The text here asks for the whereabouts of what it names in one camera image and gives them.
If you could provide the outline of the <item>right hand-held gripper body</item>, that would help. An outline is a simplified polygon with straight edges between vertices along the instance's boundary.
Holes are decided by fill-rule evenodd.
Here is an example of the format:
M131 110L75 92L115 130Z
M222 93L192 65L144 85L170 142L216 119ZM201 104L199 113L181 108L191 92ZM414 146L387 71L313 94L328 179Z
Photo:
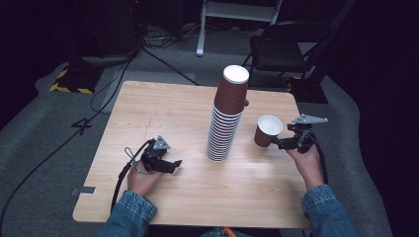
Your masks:
M287 125L287 129L294 132L294 136L287 144L287 150L296 149L299 153L305 153L312 144L317 144L313 125L315 123L326 123L328 118L318 118L301 114Z

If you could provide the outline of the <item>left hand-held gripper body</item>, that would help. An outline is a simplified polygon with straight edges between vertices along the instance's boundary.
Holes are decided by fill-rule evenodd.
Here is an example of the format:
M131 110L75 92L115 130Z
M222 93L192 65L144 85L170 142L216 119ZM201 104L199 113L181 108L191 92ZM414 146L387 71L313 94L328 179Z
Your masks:
M157 168L159 165L171 165L170 162L162 159L170 148L170 145L161 135L156 139L152 138L148 140L146 144L147 146L140 157L140 162L145 168L145 173L158 172Z

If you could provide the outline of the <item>single brown paper cup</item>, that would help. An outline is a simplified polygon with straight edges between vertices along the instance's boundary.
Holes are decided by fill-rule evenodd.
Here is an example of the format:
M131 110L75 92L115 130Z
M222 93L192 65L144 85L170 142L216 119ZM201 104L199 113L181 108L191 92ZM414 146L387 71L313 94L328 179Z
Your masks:
M272 115L263 115L258 118L254 142L260 147L268 147L271 138L277 137L283 131L283 123Z

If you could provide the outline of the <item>stack of brown paper cups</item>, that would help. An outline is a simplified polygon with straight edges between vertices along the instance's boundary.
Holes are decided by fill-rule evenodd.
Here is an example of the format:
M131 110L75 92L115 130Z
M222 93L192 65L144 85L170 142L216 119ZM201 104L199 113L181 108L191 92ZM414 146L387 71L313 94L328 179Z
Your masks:
M240 65L223 69L212 103L206 147L212 161L223 161L228 156L245 108L248 80L249 72Z

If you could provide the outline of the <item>person's left hand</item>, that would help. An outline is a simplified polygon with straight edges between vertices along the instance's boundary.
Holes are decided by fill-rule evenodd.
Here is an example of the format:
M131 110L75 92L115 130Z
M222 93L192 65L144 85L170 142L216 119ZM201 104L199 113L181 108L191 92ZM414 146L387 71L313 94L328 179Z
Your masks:
M145 173L141 162L132 166L127 175L127 188L140 197L145 197L163 176L161 172Z

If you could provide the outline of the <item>person's right hand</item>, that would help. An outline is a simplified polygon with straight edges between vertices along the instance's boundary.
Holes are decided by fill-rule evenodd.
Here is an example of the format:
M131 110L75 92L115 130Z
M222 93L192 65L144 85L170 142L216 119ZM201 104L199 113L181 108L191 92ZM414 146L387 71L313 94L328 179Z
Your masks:
M287 153L293 158L296 168L304 180L305 188L308 191L324 184L319 153L315 145L311 145L303 154L296 150L287 150Z

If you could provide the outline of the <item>black slanted stand with base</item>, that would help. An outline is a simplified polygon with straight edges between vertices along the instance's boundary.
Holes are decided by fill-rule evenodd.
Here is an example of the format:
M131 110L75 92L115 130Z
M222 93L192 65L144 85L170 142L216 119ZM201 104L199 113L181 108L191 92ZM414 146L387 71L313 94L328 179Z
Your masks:
M357 1L358 0L345 0L342 8L330 24L331 34L327 40L315 50L315 54L312 57L312 65L314 68L310 71L309 76L306 78L290 80L292 85L291 93L297 102L315 104L328 103L321 88L321 81L333 62L332 52L334 51L335 37Z

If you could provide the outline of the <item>grey tape strip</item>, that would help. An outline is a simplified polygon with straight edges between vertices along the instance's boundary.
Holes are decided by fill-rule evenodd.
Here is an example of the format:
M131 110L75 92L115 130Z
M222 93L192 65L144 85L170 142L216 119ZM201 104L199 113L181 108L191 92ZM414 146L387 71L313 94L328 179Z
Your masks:
M95 187L81 187L81 188L72 189L70 194L73 197L79 197L81 195L93 195L95 191L96 191Z

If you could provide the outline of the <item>person's denim-clad legs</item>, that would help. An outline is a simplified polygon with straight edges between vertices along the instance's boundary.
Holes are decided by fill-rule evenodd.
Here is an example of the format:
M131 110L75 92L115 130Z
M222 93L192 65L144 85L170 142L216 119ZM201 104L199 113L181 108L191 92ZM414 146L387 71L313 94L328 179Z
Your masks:
M230 227L214 227L201 234L199 237L254 237L252 234L245 233Z

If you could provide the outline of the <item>black folding chair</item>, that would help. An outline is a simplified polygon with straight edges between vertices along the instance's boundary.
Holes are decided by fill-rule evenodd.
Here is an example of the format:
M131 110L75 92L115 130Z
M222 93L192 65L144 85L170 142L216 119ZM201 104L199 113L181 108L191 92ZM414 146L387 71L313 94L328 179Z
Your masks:
M269 26L250 39L250 52L243 66L253 70L300 73L311 69L317 49L329 38L331 30L320 23L282 21Z

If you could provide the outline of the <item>black yellow striped stand base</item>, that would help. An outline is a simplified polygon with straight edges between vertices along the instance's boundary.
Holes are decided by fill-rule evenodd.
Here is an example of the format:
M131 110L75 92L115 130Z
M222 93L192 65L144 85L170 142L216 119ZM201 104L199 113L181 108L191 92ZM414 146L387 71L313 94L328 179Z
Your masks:
M50 87L50 91L94 94L103 71L104 69L101 67L89 67L85 70L79 70L66 65L57 75Z

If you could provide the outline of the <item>dark equipment rack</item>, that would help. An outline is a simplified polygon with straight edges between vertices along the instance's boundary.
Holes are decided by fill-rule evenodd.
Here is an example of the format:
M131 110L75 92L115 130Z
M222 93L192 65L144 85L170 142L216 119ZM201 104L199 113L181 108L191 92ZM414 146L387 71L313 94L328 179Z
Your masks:
M138 0L71 0L97 44L101 57L135 58L142 47Z

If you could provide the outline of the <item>white metal stand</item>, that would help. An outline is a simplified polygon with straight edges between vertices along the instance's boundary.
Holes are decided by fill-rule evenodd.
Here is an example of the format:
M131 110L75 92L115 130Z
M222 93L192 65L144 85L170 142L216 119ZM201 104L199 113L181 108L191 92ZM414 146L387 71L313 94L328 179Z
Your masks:
M235 20L265 22L273 25L277 22L283 0L276 0L274 7L242 5L203 0L201 27L196 49L196 56L205 52L206 22L209 17Z

